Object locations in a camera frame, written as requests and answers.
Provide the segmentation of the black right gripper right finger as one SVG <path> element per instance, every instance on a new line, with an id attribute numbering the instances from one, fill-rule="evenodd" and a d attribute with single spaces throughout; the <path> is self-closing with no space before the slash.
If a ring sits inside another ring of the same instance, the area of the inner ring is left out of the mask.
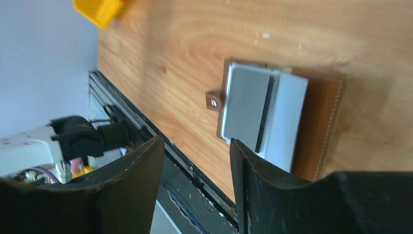
<path id="1" fill-rule="evenodd" d="M 410 234 L 412 172 L 341 171 L 311 182 L 230 143 L 242 234 Z"/>

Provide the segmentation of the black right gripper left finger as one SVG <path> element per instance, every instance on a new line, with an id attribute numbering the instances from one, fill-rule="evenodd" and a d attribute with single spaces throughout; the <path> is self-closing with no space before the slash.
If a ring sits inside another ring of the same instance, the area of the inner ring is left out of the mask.
<path id="1" fill-rule="evenodd" d="M 0 181 L 3 234 L 148 234 L 163 163 L 154 136 L 127 155 L 66 184 Z"/>

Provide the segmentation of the brown leather card holder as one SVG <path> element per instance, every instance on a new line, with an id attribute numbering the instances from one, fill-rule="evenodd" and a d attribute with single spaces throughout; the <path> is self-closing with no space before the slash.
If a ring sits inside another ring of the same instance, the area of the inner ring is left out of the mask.
<path id="1" fill-rule="evenodd" d="M 345 89 L 342 74 L 230 58 L 222 86 L 206 92 L 206 107 L 219 114 L 217 137 L 223 137 L 229 68 L 233 64 L 263 68 L 277 78 L 265 127 L 264 160 L 306 180 L 320 178 Z"/>

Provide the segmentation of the grey card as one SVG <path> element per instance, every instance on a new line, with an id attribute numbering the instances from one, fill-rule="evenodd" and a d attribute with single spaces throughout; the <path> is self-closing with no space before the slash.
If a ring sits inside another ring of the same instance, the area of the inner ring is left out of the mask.
<path id="1" fill-rule="evenodd" d="M 233 64 L 228 74 L 222 135 L 228 140 L 239 139 L 255 149 L 270 72 L 259 67 Z"/>

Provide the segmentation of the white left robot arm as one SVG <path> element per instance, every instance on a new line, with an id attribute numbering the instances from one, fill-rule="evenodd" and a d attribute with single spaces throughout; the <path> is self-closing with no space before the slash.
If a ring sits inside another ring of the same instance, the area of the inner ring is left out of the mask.
<path id="1" fill-rule="evenodd" d="M 0 175 L 79 157 L 101 157 L 125 147 L 131 140 L 130 131 L 126 122 L 94 127 L 81 116 L 51 120 L 30 131 L 1 137 Z"/>

